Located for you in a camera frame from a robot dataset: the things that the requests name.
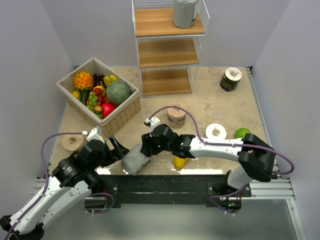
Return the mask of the grey roll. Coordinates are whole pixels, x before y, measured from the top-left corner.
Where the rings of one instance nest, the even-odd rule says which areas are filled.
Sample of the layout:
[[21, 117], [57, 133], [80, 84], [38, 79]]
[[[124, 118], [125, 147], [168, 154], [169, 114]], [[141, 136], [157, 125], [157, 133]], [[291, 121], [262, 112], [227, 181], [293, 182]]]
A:
[[196, 23], [198, 0], [174, 0], [173, 23], [181, 29], [191, 28]]
[[141, 170], [146, 167], [151, 161], [152, 157], [147, 157], [141, 153], [142, 144], [137, 144], [131, 151], [121, 160], [123, 169], [130, 175], [138, 175]]

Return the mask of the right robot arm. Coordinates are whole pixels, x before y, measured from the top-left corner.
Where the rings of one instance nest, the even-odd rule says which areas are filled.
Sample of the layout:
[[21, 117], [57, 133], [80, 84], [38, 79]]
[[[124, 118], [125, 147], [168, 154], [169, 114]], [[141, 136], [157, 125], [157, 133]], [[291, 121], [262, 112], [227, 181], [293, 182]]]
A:
[[235, 196], [243, 186], [253, 180], [270, 182], [273, 175], [275, 153], [273, 148], [254, 134], [244, 138], [223, 139], [209, 144], [207, 138], [192, 134], [177, 134], [166, 124], [152, 127], [141, 136], [140, 152], [146, 157], [166, 151], [182, 159], [218, 158], [234, 161], [239, 167], [230, 170], [223, 183], [223, 192]]

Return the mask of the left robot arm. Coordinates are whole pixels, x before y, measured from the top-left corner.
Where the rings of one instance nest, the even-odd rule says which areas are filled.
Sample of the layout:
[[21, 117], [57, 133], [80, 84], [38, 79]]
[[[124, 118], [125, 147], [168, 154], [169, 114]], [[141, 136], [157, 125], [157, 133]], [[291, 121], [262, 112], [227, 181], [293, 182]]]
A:
[[45, 227], [78, 201], [93, 196], [107, 196], [113, 206], [115, 198], [104, 192], [104, 180], [98, 167], [122, 160], [129, 149], [110, 137], [113, 149], [101, 138], [90, 139], [79, 151], [62, 159], [51, 175], [46, 175], [41, 190], [17, 213], [5, 215], [0, 226], [7, 240], [40, 240]]

